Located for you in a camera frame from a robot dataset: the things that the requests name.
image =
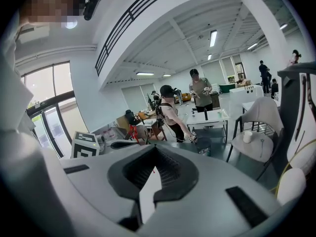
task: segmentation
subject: yellow cable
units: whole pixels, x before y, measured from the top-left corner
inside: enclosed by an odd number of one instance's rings
[[[288,164],[286,165],[286,167],[284,168],[282,174],[281,174],[281,177],[278,181],[278,184],[277,184],[277,187],[276,187],[276,194],[275,196],[277,196],[277,193],[278,193],[278,189],[280,187],[280,182],[281,182],[281,179],[282,179],[282,176],[284,175],[284,173],[286,172],[286,169],[289,167],[289,165],[291,164],[291,162],[293,161],[293,159],[305,148],[307,147],[308,145],[310,145],[311,143],[314,143],[316,142],[316,139],[313,139],[311,140],[309,143],[306,143],[299,151],[296,150],[296,152],[294,153],[293,157],[291,158],[291,160],[288,162]]]

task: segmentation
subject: chair seat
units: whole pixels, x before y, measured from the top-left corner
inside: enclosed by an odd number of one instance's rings
[[[250,143],[244,143],[243,133],[240,133],[232,141],[232,145],[242,154],[260,162],[267,162],[273,151],[272,139],[255,131],[252,131]]]

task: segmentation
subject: black camera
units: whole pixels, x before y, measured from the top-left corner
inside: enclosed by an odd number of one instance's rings
[[[83,17],[85,20],[89,21],[93,17],[95,9],[100,1],[101,0],[89,0],[85,3],[85,9],[83,12]]]

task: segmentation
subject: round light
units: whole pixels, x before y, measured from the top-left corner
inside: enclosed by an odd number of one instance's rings
[[[78,24],[78,21],[77,20],[74,20],[74,22],[67,22],[66,23],[66,28],[68,29],[72,29],[72,28],[75,28]]]

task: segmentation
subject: chair leg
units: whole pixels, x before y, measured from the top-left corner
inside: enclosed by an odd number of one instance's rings
[[[229,150],[229,153],[228,153],[228,157],[227,157],[227,159],[226,159],[226,162],[229,161],[229,158],[231,157],[232,151],[233,151],[233,146],[231,145],[231,149]]]

